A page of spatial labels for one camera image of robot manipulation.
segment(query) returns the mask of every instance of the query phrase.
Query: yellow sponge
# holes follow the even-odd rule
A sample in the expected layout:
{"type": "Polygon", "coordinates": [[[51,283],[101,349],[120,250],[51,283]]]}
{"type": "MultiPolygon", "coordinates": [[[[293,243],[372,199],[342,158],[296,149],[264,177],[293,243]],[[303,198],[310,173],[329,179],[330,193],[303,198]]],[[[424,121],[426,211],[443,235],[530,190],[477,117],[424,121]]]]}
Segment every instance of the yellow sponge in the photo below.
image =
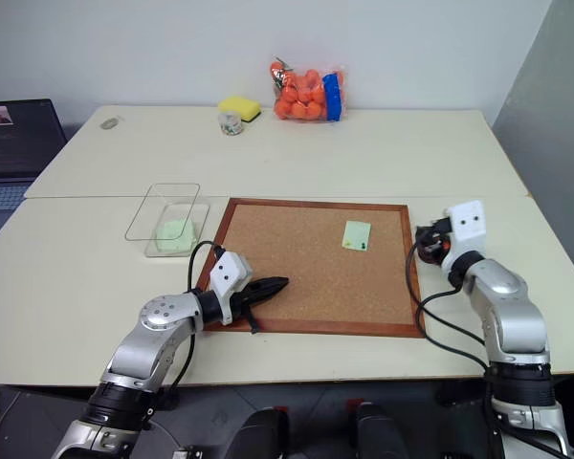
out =
{"type": "Polygon", "coordinates": [[[252,121],[259,113],[261,107],[259,102],[248,100],[247,98],[240,98],[235,96],[233,98],[226,98],[219,102],[219,110],[222,112],[238,112],[243,121],[252,121]]]}

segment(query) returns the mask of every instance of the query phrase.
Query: laptop screen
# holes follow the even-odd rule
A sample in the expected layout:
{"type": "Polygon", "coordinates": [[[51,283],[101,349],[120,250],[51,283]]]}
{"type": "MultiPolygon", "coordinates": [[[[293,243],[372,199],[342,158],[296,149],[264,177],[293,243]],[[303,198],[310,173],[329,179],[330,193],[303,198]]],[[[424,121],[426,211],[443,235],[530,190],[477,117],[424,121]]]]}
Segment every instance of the laptop screen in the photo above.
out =
{"type": "Polygon", "coordinates": [[[47,98],[0,102],[0,179],[36,177],[65,144],[47,98]]]}

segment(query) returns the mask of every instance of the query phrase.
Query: cork board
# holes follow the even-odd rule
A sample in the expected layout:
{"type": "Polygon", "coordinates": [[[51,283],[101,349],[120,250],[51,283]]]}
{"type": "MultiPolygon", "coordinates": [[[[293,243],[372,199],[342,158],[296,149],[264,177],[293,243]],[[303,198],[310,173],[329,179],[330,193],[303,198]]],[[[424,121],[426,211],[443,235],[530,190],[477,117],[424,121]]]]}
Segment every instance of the cork board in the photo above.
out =
{"type": "MultiPolygon", "coordinates": [[[[253,307],[263,332],[421,338],[404,279],[407,206],[232,198],[214,241],[244,254],[254,278],[289,277],[279,294],[253,307]],[[367,251],[342,247],[347,220],[371,224],[367,251]]],[[[198,282],[203,290],[214,261],[210,254],[198,282]]],[[[249,326],[240,319],[210,329],[249,326]]]]}

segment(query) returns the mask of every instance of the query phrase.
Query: white table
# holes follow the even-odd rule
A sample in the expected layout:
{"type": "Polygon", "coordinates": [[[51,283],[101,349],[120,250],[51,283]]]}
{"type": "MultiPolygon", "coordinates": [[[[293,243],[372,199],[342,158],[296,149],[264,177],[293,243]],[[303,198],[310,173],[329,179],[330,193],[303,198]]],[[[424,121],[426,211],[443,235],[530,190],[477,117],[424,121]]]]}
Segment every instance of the white table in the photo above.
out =
{"type": "Polygon", "coordinates": [[[349,110],[337,123],[264,111],[221,133],[214,107],[101,107],[27,197],[141,196],[194,182],[206,196],[524,196],[479,111],[349,110]],[[99,125],[110,118],[111,130],[99,125]]]}
{"type": "MultiPolygon", "coordinates": [[[[407,204],[410,222],[416,225],[470,199],[342,201],[407,204]]],[[[211,200],[204,237],[213,237],[227,200],[211,200]]],[[[0,383],[95,385],[143,304],[155,295],[185,289],[186,258],[146,258],[140,246],[124,240],[139,202],[137,198],[30,199],[3,227],[0,383]]],[[[574,372],[574,266],[530,198],[485,197],[483,202],[488,256],[527,280],[531,299],[546,317],[553,369],[574,372]]],[[[197,260],[197,273],[204,258],[197,260]]],[[[436,267],[419,263],[418,272],[422,295],[449,287],[436,267]]],[[[480,329],[464,295],[440,299],[430,308],[468,329],[480,329]]],[[[428,328],[437,339],[484,355],[473,341],[432,320],[428,328]]],[[[423,339],[215,332],[203,333],[198,344],[185,383],[479,374],[475,364],[423,339]]],[[[183,352],[177,361],[183,361],[183,352]]]]}

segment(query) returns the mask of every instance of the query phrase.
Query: laptop keyboard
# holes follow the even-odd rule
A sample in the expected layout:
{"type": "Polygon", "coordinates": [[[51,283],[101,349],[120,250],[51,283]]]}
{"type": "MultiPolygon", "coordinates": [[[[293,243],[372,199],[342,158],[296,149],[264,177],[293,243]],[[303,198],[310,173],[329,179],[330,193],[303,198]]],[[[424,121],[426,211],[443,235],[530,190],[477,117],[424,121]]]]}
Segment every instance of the laptop keyboard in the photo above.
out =
{"type": "Polygon", "coordinates": [[[0,186],[0,210],[15,210],[24,200],[28,185],[0,186]]]}

